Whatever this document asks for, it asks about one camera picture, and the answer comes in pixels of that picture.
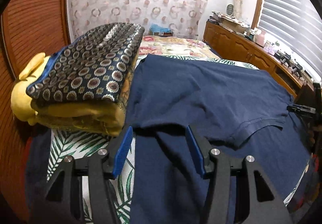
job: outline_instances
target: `wooden cabinet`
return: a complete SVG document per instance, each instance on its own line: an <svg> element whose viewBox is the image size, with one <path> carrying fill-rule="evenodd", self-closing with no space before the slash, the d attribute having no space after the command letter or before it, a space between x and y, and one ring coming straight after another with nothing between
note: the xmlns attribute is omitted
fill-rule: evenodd
<svg viewBox="0 0 322 224"><path fill-rule="evenodd" d="M259 69L266 70L294 97L301 94L303 82L256 43L211 22L207 22L203 38L222 59L251 63Z"/></svg>

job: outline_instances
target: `white fabric with green leaves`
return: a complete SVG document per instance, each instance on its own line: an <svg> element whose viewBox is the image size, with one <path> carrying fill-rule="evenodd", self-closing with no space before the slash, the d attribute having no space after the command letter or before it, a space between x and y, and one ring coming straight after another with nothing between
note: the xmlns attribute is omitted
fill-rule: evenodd
<svg viewBox="0 0 322 224"><path fill-rule="evenodd" d="M140 56L138 63L145 56ZM182 60L203 60L250 69L258 69L252 64L226 59L208 59L193 56L166 55L166 57ZM101 134L87 132L52 131L47 180L50 179L62 159L73 156L75 159L91 156L93 153L108 145L108 138ZM121 175L112 180L117 200L115 207L121 223L130 222L130 205L132 201L135 173L135 138L132 141ZM92 223L91 204L89 196L88 177L83 177L83 205L86 223Z"/></svg>

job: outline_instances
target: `white zebra blind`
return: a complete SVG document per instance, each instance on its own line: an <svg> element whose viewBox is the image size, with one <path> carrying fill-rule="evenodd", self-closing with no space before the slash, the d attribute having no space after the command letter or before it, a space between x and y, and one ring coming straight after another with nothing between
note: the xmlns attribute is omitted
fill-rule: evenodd
<svg viewBox="0 0 322 224"><path fill-rule="evenodd" d="M289 46L322 77L322 20L310 0L264 0L258 28Z"/></svg>

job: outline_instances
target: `black patterned fabric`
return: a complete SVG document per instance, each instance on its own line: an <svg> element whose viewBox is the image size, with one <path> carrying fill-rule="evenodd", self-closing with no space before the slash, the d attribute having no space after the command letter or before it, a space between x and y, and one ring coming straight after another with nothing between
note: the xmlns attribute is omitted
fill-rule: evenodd
<svg viewBox="0 0 322 224"><path fill-rule="evenodd" d="M53 54L26 93L37 106L110 99L117 102L128 67L142 41L138 24L110 23Z"/></svg>

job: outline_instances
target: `metal screw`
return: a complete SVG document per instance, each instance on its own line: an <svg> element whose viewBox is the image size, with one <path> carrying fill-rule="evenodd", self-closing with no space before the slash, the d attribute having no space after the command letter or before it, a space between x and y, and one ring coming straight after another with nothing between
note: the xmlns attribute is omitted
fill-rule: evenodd
<svg viewBox="0 0 322 224"><path fill-rule="evenodd" d="M217 148L213 148L213 149L211 150L211 154L213 154L213 155L217 156L217 155L219 155L219 154L220 154L220 150L219 150L219 149L217 149Z"/></svg>
<svg viewBox="0 0 322 224"><path fill-rule="evenodd" d="M64 157L64 161L65 162L71 162L73 160L73 157L72 156L66 156Z"/></svg>
<svg viewBox="0 0 322 224"><path fill-rule="evenodd" d="M97 153L99 155L105 155L107 153L107 150L105 148L101 148Z"/></svg>
<svg viewBox="0 0 322 224"><path fill-rule="evenodd" d="M246 159L247 159L248 162L254 162L255 161L255 158L253 156L250 156L250 155L247 156Z"/></svg>

